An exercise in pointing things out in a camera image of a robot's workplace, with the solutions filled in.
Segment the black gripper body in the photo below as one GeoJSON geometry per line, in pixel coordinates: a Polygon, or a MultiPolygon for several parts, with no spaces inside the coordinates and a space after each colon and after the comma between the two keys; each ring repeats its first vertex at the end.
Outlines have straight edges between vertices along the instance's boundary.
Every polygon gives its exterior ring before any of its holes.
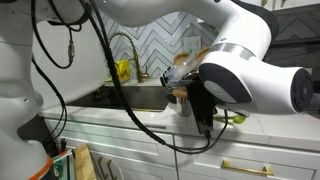
{"type": "Polygon", "coordinates": [[[213,130],[213,115],[215,101],[199,80],[192,81],[186,86],[188,99],[191,103],[195,122],[200,134],[213,130]]]}

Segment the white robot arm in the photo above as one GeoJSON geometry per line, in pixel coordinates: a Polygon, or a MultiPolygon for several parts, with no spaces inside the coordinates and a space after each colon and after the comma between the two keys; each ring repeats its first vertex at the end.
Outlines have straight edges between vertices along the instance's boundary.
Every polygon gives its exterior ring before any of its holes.
{"type": "Polygon", "coordinates": [[[31,81],[36,25],[79,24],[89,19],[91,5],[127,27],[184,11],[217,28],[199,75],[222,109],[289,115],[304,111],[311,101],[312,80],[305,69],[264,62],[279,27],[274,14],[257,5],[241,0],[1,0],[0,180],[39,180],[52,163],[40,142],[24,141],[17,134],[43,103],[31,81]]]}

